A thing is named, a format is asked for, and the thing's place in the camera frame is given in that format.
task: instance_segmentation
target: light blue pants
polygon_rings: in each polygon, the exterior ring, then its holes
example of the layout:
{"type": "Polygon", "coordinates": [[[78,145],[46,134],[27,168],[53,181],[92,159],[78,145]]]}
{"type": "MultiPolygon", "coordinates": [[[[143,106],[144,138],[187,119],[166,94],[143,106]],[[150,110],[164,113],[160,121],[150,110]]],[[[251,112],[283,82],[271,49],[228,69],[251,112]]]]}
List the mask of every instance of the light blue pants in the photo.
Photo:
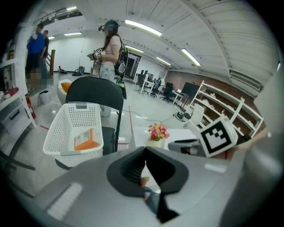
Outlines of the light blue pants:
{"type": "MultiPolygon", "coordinates": [[[[99,75],[102,79],[107,79],[115,83],[114,80],[114,66],[113,65],[101,65],[101,70],[99,75]]],[[[108,106],[99,105],[102,109],[101,116],[102,117],[109,117],[111,108],[108,106]]]]}

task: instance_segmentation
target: trash can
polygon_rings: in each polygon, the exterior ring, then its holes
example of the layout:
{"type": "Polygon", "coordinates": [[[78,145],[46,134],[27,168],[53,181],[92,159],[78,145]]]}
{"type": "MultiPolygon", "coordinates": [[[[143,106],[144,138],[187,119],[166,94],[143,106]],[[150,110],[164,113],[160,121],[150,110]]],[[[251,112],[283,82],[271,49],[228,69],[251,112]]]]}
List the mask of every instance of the trash can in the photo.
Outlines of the trash can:
{"type": "Polygon", "coordinates": [[[44,90],[39,94],[41,102],[46,105],[50,103],[51,97],[50,97],[50,92],[48,90],[44,90]]]}

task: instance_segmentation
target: red fire extinguisher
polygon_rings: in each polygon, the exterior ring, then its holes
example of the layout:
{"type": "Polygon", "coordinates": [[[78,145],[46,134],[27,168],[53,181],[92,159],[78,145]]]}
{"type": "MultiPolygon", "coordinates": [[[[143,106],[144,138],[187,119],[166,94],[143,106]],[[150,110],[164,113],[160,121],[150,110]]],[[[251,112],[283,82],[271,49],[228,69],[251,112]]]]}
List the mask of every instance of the red fire extinguisher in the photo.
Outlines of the red fire extinguisher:
{"type": "Polygon", "coordinates": [[[30,100],[30,97],[28,95],[26,95],[26,100],[27,100],[27,104],[28,104],[28,107],[30,109],[30,112],[32,114],[32,118],[35,119],[36,114],[34,112],[34,109],[32,108],[31,100],[30,100]]]}

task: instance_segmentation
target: white wall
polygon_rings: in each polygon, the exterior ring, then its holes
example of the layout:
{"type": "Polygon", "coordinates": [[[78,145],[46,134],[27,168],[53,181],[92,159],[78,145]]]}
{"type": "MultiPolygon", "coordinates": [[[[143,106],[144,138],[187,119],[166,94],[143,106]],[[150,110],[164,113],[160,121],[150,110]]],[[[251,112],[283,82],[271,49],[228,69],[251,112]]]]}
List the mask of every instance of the white wall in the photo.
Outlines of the white wall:
{"type": "Polygon", "coordinates": [[[93,66],[93,61],[87,57],[95,49],[102,47],[104,37],[93,32],[85,32],[81,35],[64,36],[58,35],[55,39],[51,39],[48,52],[55,50],[54,70],[58,70],[58,66],[66,71],[75,71],[80,65],[85,67],[85,72],[89,73],[93,66]]]}
{"type": "Polygon", "coordinates": [[[159,74],[161,71],[164,71],[166,68],[147,59],[144,57],[141,57],[136,73],[141,73],[141,70],[148,70],[148,73],[154,74],[153,78],[158,79],[159,74]]]}

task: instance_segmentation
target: flower pot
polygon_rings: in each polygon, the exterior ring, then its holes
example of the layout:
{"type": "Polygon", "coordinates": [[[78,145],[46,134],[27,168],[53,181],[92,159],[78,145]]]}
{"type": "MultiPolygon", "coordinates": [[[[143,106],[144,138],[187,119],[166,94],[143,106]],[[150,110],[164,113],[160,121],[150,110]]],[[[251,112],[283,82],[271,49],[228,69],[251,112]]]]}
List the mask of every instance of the flower pot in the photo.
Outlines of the flower pot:
{"type": "Polygon", "coordinates": [[[159,148],[163,148],[164,146],[164,141],[163,140],[159,140],[159,141],[154,141],[151,140],[151,138],[149,138],[146,142],[146,145],[148,147],[159,147],[159,148]]]}

